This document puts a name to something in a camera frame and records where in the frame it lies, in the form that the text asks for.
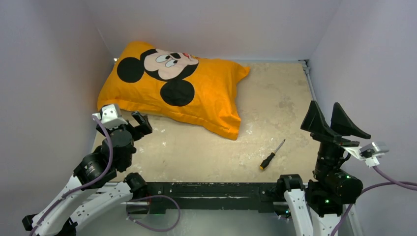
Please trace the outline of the orange Mickey Mouse pillowcase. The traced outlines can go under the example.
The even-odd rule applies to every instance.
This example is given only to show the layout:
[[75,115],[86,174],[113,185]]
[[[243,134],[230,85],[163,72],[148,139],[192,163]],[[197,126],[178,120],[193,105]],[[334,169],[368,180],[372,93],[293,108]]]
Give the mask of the orange Mickey Mouse pillowcase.
[[130,42],[106,79],[97,108],[117,104],[125,111],[164,116],[199,125],[230,140],[241,119],[237,85],[248,66],[224,59],[171,52],[146,42]]

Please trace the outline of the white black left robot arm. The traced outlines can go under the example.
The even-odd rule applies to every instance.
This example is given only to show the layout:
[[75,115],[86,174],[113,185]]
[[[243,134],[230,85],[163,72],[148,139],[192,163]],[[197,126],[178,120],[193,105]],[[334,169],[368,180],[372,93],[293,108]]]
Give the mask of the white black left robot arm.
[[60,193],[40,213],[27,215],[22,224],[31,236],[74,236],[87,223],[116,205],[133,199],[141,201],[147,194],[147,183],[139,173],[129,173],[121,182],[96,194],[117,173],[126,171],[136,153],[134,142],[152,133],[148,117],[133,112],[138,122],[133,126],[120,110],[105,106],[92,114],[96,129],[105,139],[92,153],[86,155],[74,169]]

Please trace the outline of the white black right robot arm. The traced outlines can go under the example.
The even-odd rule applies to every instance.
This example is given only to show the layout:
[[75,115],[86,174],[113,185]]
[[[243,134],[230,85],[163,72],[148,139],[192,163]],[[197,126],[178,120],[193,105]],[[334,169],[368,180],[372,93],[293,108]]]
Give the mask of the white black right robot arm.
[[354,204],[363,190],[361,180],[341,169],[349,159],[343,157],[345,149],[359,146],[347,137],[370,139],[371,135],[358,128],[339,103],[334,103],[327,124],[314,100],[300,128],[320,143],[313,179],[304,185],[299,175],[281,175],[274,192],[288,204],[296,235],[330,236],[341,220],[343,205]]

